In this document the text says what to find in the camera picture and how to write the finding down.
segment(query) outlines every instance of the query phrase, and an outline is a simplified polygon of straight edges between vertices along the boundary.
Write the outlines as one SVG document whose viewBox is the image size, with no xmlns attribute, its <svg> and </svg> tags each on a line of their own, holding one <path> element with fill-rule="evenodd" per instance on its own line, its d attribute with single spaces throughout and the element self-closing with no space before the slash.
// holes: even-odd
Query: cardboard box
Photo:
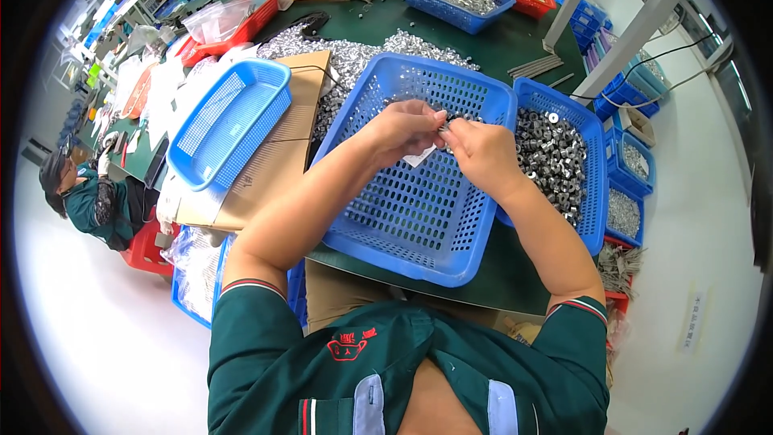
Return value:
<svg viewBox="0 0 773 435">
<path fill-rule="evenodd" d="M 317 101 L 324 82 L 330 51 L 300 54 L 277 62 L 292 69 L 290 107 L 239 173 L 214 220 L 199 208 L 196 195 L 185 195 L 177 211 L 177 223 L 238 232 L 271 199 L 298 184 L 304 173 Z"/>
</svg>

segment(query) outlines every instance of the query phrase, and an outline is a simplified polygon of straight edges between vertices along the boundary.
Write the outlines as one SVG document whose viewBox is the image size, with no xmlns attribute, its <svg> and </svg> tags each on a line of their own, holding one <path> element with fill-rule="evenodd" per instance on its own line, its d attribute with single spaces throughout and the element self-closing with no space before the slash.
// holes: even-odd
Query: blue plastic basket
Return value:
<svg viewBox="0 0 773 435">
<path fill-rule="evenodd" d="M 191 227 L 188 226 L 180 226 L 180 233 L 179 235 L 182 235 L 184 232 L 187 232 Z M 223 241 L 223 245 L 220 247 L 220 257 L 217 261 L 217 273 L 215 275 L 215 289 L 212 296 L 212 314 L 215 314 L 215 303 L 217 302 L 217 298 L 220 297 L 220 286 L 223 282 L 223 266 L 225 265 L 225 257 L 228 255 L 228 251 L 226 248 L 226 241 Z M 188 314 L 193 320 L 201 324 L 202 326 L 206 327 L 207 329 L 212 329 L 212 322 L 204 319 L 200 315 L 198 315 L 194 311 L 190 311 L 187 307 L 185 307 L 182 302 L 179 299 L 179 290 L 180 290 L 180 284 L 179 284 L 179 276 L 181 275 L 180 269 L 175 267 L 174 271 L 172 272 L 172 304 L 177 306 L 180 311 L 184 312 L 185 314 Z"/>
<path fill-rule="evenodd" d="M 212 298 L 212 315 L 215 314 L 215 305 L 217 305 L 220 295 L 220 291 L 223 290 L 223 271 L 226 268 L 226 261 L 228 259 L 228 253 L 231 250 L 231 246 L 236 240 L 236 234 L 230 234 L 223 241 L 223 247 L 220 251 L 220 262 L 217 266 L 217 283 L 215 284 L 215 293 Z M 298 322 L 301 323 L 301 327 L 304 327 L 306 322 L 306 275 L 305 275 L 305 262 L 301 259 L 301 262 L 297 266 L 287 271 L 287 304 L 295 314 Z"/>
<path fill-rule="evenodd" d="M 585 247 L 592 256 L 604 245 L 604 226 L 607 223 L 607 159 L 604 156 L 604 127 L 601 121 L 579 102 L 548 88 L 546 85 L 527 78 L 518 78 L 513 84 L 518 96 L 518 107 L 537 111 L 557 112 L 580 132 L 587 146 L 583 163 L 585 182 L 582 185 L 587 197 L 580 203 L 582 222 L 577 224 Z M 507 213 L 498 207 L 496 217 L 503 224 L 512 227 Z"/>
<path fill-rule="evenodd" d="M 290 69 L 266 59 L 232 65 L 193 109 L 166 157 L 193 191 L 227 190 L 290 105 Z"/>
<path fill-rule="evenodd" d="M 618 232 L 617 230 L 614 230 L 613 228 L 610 228 L 609 226 L 606 226 L 605 230 L 608 236 L 614 237 L 617 240 L 622 240 L 623 242 L 626 242 L 631 247 L 641 247 L 642 242 L 644 242 L 644 201 L 634 195 L 631 191 L 628 191 L 625 187 L 620 185 L 619 183 L 615 182 L 613 179 L 609 179 L 609 188 L 615 189 L 617 191 L 621 191 L 622 193 L 626 194 L 629 198 L 631 198 L 633 201 L 635 201 L 637 204 L 639 204 L 639 231 L 636 233 L 635 238 L 631 238 L 626 236 L 623 233 Z M 609 193 L 605 195 L 607 197 L 607 201 L 609 201 Z M 606 213 L 606 210 L 608 208 L 608 205 L 604 206 L 604 213 Z"/>
<path fill-rule="evenodd" d="M 500 15 L 515 5 L 516 0 L 494 0 L 497 8 L 486 15 L 477 15 L 451 5 L 445 0 L 405 0 L 406 4 L 455 25 L 469 34 L 478 34 L 484 27 L 496 21 Z"/>
<path fill-rule="evenodd" d="M 634 106 L 649 101 L 644 93 L 638 91 L 628 82 L 624 82 L 623 78 L 623 73 L 618 73 L 618 75 L 614 76 L 612 82 L 610 82 L 602 92 L 604 92 L 604 94 L 609 99 L 618 103 L 619 105 L 627 102 L 629 105 Z M 595 99 L 593 101 L 593 107 L 596 110 L 596 116 L 598 116 L 599 120 L 601 121 L 605 121 L 609 116 L 612 116 L 613 112 L 618 110 L 617 106 L 613 105 L 611 102 L 604 98 Z M 652 104 L 648 104 L 647 106 L 637 108 L 637 110 L 639 110 L 644 116 L 650 118 L 652 115 L 660 111 L 660 106 L 658 106 L 658 102 L 655 101 Z"/>
<path fill-rule="evenodd" d="M 639 198 L 645 198 L 651 195 L 655 189 L 655 159 L 647 147 L 637 140 L 631 133 L 620 131 L 617 128 L 610 128 L 605 136 L 605 152 L 607 156 L 607 170 L 609 178 L 615 183 L 625 187 L 628 191 Z M 623 159 L 623 148 L 625 145 L 631 145 L 638 150 L 649 167 L 649 176 L 646 180 L 633 172 Z"/>
<path fill-rule="evenodd" d="M 375 56 L 343 103 L 314 157 L 317 163 L 383 109 L 395 94 L 470 112 L 512 130 L 516 95 L 479 72 L 394 53 Z M 332 249 L 411 279 L 446 287 L 478 271 L 496 203 L 465 178 L 448 153 L 420 166 L 381 169 L 322 238 Z"/>
</svg>

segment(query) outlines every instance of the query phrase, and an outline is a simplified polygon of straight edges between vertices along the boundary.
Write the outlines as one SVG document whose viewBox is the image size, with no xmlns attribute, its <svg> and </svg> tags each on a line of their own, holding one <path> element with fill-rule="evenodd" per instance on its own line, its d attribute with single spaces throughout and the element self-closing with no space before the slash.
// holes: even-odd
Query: seated woman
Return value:
<svg viewBox="0 0 773 435">
<path fill-rule="evenodd" d="M 45 201 L 62 218 L 86 234 L 98 237 L 112 250 L 126 250 L 142 226 L 159 192 L 146 189 L 136 178 L 112 181 L 107 177 L 109 153 L 118 132 L 107 135 L 94 158 L 75 165 L 66 142 L 40 165 L 40 186 Z"/>
</svg>

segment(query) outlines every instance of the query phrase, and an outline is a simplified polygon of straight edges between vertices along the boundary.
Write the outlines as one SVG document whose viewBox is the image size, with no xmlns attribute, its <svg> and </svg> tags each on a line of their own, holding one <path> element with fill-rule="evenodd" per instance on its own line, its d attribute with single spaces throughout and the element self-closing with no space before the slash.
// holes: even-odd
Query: green workbench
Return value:
<svg viewBox="0 0 773 435">
<path fill-rule="evenodd" d="M 472 61 L 481 66 L 481 73 L 512 84 L 507 75 L 508 69 L 547 55 L 542 48 L 542 37 L 556 15 L 554 10 L 542 20 L 536 21 L 509 11 L 496 23 L 473 36 L 408 7 L 403 0 L 375 0 L 372 6 L 365 8 L 366 10 L 363 5 L 358 0 L 296 1 L 290 9 L 278 13 L 266 25 L 256 37 L 256 42 L 284 29 L 301 16 L 322 10 L 331 16 L 318 32 L 323 37 L 381 45 L 385 38 L 394 34 L 397 28 L 401 28 L 440 48 L 453 48 L 462 57 L 471 56 Z M 362 19 L 358 18 L 359 14 L 363 15 Z M 556 43 L 555 51 L 564 60 L 564 65 L 539 76 L 536 80 L 549 84 L 569 73 L 575 73 L 573 78 L 556 87 L 561 92 L 572 92 L 585 78 L 585 69 L 575 37 L 568 27 Z M 120 120 L 111 130 L 133 131 L 135 127 L 134 122 Z M 152 153 L 149 150 L 148 136 L 143 134 L 137 153 L 126 158 L 126 172 L 142 179 L 153 158 Z M 344 271 L 404 289 L 506 311 L 543 315 L 549 298 L 534 265 L 523 251 L 515 230 L 496 219 L 477 275 L 468 284 L 455 289 L 408 279 L 336 252 L 321 243 L 309 257 Z"/>
</svg>

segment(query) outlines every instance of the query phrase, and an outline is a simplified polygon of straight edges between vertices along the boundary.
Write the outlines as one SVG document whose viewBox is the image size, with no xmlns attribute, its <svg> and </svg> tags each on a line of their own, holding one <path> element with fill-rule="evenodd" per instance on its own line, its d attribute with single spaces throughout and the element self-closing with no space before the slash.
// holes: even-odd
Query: white paper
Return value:
<svg viewBox="0 0 773 435">
<path fill-rule="evenodd" d="M 430 153 L 432 153 L 433 151 L 437 150 L 437 148 L 438 147 L 436 147 L 435 145 L 432 145 L 427 150 L 424 150 L 419 156 L 406 155 L 406 156 L 403 157 L 403 160 L 405 160 L 406 163 L 411 165 L 411 167 L 416 168 L 419 165 L 421 165 L 421 162 L 424 161 L 425 158 L 430 156 Z"/>
</svg>

